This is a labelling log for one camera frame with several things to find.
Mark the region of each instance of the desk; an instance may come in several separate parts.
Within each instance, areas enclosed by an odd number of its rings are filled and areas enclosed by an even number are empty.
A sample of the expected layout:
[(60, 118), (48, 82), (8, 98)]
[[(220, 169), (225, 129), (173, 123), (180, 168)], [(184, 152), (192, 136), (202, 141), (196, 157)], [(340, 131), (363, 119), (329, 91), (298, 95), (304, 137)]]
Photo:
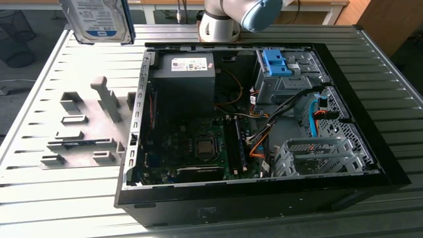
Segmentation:
[[(130, 10), (142, 10), (146, 24), (154, 24), (154, 10), (176, 10), (176, 0), (128, 0)], [(333, 25), (342, 7), (349, 0), (300, 0), (300, 11), (326, 12), (322, 25)], [(188, 10), (204, 10), (204, 0), (186, 0)], [(297, 11), (297, 2), (292, 2), (281, 11)], [(0, 0), (0, 9), (61, 10), (57, 0)]]
[(412, 181), (399, 191), (340, 212), (146, 230), (113, 208), (118, 166), (40, 170), (49, 140), (40, 135), (54, 130), (49, 119), (61, 116), (61, 93), (84, 80), (66, 75), (97, 61), (92, 70), (125, 95), (137, 88), (144, 43), (197, 40), (193, 25), (134, 30), (130, 46), (80, 45), (72, 31), (61, 34), (0, 147), (0, 237), (421, 237), (423, 100), (367, 34), (350, 26), (272, 26), (262, 33), (242, 32), (242, 41), (326, 44)]
[[(340, 15), (342, 7), (348, 5), (349, 0), (301, 0), (300, 11), (324, 11), (326, 12), (322, 25), (333, 25)], [(188, 10), (204, 10), (204, 0), (186, 0)], [(146, 24), (154, 24), (154, 10), (176, 10), (177, 0), (142, 0), (142, 10), (145, 12)], [(297, 2), (292, 2), (281, 8), (281, 11), (297, 11)]]

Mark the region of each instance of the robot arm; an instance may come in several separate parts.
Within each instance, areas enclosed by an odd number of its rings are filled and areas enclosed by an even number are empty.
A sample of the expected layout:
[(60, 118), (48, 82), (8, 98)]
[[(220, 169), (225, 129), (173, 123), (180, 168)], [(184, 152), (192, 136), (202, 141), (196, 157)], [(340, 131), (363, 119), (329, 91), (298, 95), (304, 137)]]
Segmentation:
[(240, 26), (250, 32), (262, 31), (274, 21), (281, 0), (205, 0), (200, 38), (205, 42), (232, 42)]

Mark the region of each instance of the electrical wire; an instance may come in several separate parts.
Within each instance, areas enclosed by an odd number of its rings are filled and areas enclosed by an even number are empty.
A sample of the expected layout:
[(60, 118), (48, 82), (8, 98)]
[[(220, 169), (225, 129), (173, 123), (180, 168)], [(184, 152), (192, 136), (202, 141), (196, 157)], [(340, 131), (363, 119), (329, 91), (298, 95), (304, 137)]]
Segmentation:
[(300, 8), (301, 8), (301, 2), (300, 2), (300, 0), (296, 0), (296, 2), (297, 2), (297, 4), (296, 4), (297, 9), (296, 9), (296, 13), (294, 13), (294, 18), (293, 18), (293, 20), (292, 20), (292, 22), (290, 22), (289, 24), (294, 24), (296, 19), (297, 19), (297, 16), (298, 16)]
[(176, 20), (177, 24), (180, 24), (180, 0), (177, 0)]
[(265, 137), (269, 135), (269, 131), (261, 136), (261, 139), (258, 140), (257, 144), (252, 147), (250, 151), (249, 151), (249, 156), (254, 155), (254, 150), (257, 149), (258, 145), (261, 144), (262, 140), (265, 139)]
[(277, 117), (280, 117), (285, 112), (288, 112), (296, 105), (297, 101), (301, 99), (301, 96), (305, 96), (309, 93), (320, 92), (322, 91), (325, 86), (314, 86), (309, 89), (302, 89), (297, 94), (290, 96), (273, 110), (269, 117), (265, 121), (265, 126), (258, 130), (258, 133), (253, 134), (250, 137), (246, 138), (246, 143), (250, 143), (250, 141), (256, 140), (260, 134), (262, 134), (273, 124), (276, 123)]
[(246, 115), (246, 114), (242, 114), (242, 113), (230, 113), (226, 110), (224, 110), (220, 106), (217, 106), (216, 104), (214, 104), (214, 107), (225, 114), (238, 115), (238, 116), (244, 116), (244, 117), (248, 117), (248, 118), (258, 118), (256, 116), (250, 116), (250, 115)]
[(241, 86), (241, 84), (240, 84), (237, 78), (236, 78), (234, 75), (233, 75), (229, 71), (226, 71), (225, 69), (221, 69), (221, 72), (225, 72), (225, 73), (233, 78), (233, 80), (236, 81), (237, 86), (238, 86), (238, 95), (237, 95), (237, 98), (236, 98), (234, 100), (232, 100), (230, 102), (216, 103), (216, 104), (214, 104), (216, 106), (224, 106), (224, 105), (229, 105), (229, 104), (232, 104), (232, 103), (236, 103), (237, 100), (238, 100), (238, 99), (241, 98), (241, 96), (242, 96), (242, 86)]
[(170, 16), (169, 14), (166, 14), (165, 10), (160, 10), (160, 11), (162, 12), (162, 14), (164, 14), (168, 18), (170, 18), (170, 19), (176, 19), (176, 17), (174, 17), (174, 16)]
[[(250, 115), (250, 116), (256, 116), (256, 117), (258, 117), (258, 116), (260, 116), (260, 114), (254, 114), (254, 113), (252, 112), (252, 109), (253, 109), (253, 105), (250, 105), (250, 107), (249, 107), (249, 115)], [(268, 118), (268, 117), (269, 117), (269, 115), (264, 113), (264, 114), (262, 114), (262, 117)]]
[(314, 119), (313, 119), (316, 103), (317, 103), (317, 100), (310, 101), (309, 109), (308, 109), (308, 122), (309, 122), (309, 130), (310, 130), (310, 136), (312, 137), (317, 137), (316, 122), (314, 122)]
[(188, 9), (186, 9), (186, 0), (182, 0), (184, 11), (185, 11), (185, 24), (188, 24)]
[(264, 155), (261, 154), (250, 154), (249, 157), (258, 157), (258, 158), (264, 158)]

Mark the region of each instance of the motherboard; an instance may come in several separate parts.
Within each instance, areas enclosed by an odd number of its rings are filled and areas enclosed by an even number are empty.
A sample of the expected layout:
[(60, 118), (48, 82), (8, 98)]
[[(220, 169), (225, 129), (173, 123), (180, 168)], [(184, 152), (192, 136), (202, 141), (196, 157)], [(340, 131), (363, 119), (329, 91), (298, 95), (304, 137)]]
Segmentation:
[(246, 117), (166, 121), (156, 150), (145, 153), (141, 180), (146, 184), (258, 177), (258, 159), (248, 157)]

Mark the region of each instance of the blue drive bracket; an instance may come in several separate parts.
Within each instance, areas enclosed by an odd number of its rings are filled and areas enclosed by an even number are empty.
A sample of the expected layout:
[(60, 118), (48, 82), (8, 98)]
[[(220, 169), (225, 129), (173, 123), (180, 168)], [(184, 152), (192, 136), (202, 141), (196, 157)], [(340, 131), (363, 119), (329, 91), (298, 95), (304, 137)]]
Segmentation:
[(262, 50), (264, 63), (269, 69), (269, 76), (292, 76), (292, 71), (284, 64), (285, 58), (280, 50)]

